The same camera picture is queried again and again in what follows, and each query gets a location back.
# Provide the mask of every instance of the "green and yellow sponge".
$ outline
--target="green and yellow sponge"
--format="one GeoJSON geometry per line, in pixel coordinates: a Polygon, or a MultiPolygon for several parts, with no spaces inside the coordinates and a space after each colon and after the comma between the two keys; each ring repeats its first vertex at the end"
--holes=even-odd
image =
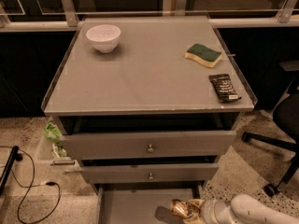
{"type": "Polygon", "coordinates": [[[207,48],[201,44],[194,44],[185,53],[185,58],[212,68],[221,59],[221,52],[207,48]]]}

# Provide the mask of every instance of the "drawer handle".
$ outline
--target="drawer handle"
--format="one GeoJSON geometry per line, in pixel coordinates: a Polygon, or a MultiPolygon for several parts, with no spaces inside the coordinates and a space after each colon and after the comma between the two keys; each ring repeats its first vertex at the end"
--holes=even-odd
{"type": "Polygon", "coordinates": [[[152,180],[152,179],[153,179],[153,174],[149,173],[149,180],[152,180]]]}
{"type": "Polygon", "coordinates": [[[153,153],[155,150],[153,149],[152,145],[148,147],[148,153],[153,153]]]}

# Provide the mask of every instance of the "power cord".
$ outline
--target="power cord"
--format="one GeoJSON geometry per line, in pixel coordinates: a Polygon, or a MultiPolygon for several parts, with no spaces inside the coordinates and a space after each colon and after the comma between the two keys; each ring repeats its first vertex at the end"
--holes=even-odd
{"type": "Polygon", "coordinates": [[[53,182],[53,181],[46,182],[45,185],[47,185],[47,186],[57,186],[57,188],[58,188],[58,199],[57,199],[57,203],[55,204],[55,206],[53,207],[53,209],[46,216],[42,217],[41,219],[39,219],[37,221],[34,221],[34,222],[25,222],[25,221],[21,220],[21,218],[20,218],[21,205],[24,202],[24,200],[26,199],[28,192],[30,191],[31,188],[36,188],[36,187],[40,187],[40,186],[44,186],[44,185],[33,185],[33,183],[35,181],[35,175],[36,175],[36,168],[35,168],[34,160],[32,159],[32,157],[27,152],[25,152],[25,151],[23,151],[21,149],[19,149],[19,151],[22,152],[23,154],[25,154],[27,157],[29,157],[29,159],[30,159],[30,161],[32,163],[33,169],[32,169],[32,179],[31,179],[31,182],[30,182],[29,186],[23,186],[18,181],[18,179],[16,178],[14,172],[11,170],[11,172],[13,174],[13,177],[16,180],[16,182],[18,183],[18,185],[21,188],[28,189],[26,191],[25,195],[23,196],[23,198],[21,199],[21,202],[20,202],[20,204],[18,206],[17,218],[18,218],[19,222],[22,223],[22,224],[36,224],[36,223],[39,223],[39,222],[45,220],[46,218],[48,218],[56,210],[56,208],[57,208],[57,206],[58,206],[58,204],[60,202],[60,199],[61,199],[61,188],[60,188],[59,184],[56,183],[56,182],[53,182]]]}

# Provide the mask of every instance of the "black chair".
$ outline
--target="black chair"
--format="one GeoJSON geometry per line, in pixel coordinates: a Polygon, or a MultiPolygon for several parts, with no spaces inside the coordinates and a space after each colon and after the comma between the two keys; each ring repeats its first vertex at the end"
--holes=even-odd
{"type": "MultiPolygon", "coordinates": [[[[287,66],[281,65],[286,71],[296,71],[299,70],[299,61],[294,61],[296,68],[294,66],[287,66]]],[[[292,138],[295,143],[286,142],[283,140],[278,140],[275,138],[265,137],[262,135],[258,135],[255,133],[247,133],[244,132],[242,136],[242,140],[244,142],[249,142],[250,139],[256,139],[263,141],[267,144],[272,146],[281,147],[287,149],[289,151],[293,151],[295,153],[294,157],[292,158],[292,164],[288,169],[287,173],[282,177],[280,182],[277,185],[272,183],[267,184],[263,187],[264,192],[273,197],[274,195],[278,194],[282,186],[286,185],[292,176],[296,173],[297,169],[299,168],[299,76],[296,76],[288,88],[289,96],[285,98],[282,102],[280,102],[274,109],[273,112],[273,121],[276,125],[285,132],[290,138],[292,138]]]]}

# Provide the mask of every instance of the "bowl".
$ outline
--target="bowl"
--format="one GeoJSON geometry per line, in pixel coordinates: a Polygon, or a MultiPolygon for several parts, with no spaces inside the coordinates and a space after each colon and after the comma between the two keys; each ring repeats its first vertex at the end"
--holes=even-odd
{"type": "Polygon", "coordinates": [[[121,30],[114,25],[98,25],[87,31],[86,37],[92,46],[102,53],[110,53],[120,41],[121,30]]]}

